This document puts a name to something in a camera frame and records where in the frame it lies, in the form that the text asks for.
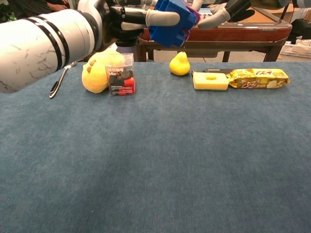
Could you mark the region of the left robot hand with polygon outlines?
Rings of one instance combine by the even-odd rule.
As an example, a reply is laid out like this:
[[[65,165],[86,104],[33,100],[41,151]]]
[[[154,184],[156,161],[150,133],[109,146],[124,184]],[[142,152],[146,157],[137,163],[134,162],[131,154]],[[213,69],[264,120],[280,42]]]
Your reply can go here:
[[[180,21],[180,15],[176,12],[129,8],[114,0],[100,0],[94,6],[102,20],[103,50],[114,43],[120,47],[136,46],[145,28],[172,27]]]

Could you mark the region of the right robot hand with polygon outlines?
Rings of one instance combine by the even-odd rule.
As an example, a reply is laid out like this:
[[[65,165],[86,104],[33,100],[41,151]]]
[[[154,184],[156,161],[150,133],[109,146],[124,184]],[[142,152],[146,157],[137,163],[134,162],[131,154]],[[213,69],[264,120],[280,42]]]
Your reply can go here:
[[[245,20],[255,13],[254,10],[249,9],[250,6],[249,0],[216,0],[209,6],[212,16],[200,20],[197,27],[208,30],[225,22]]]

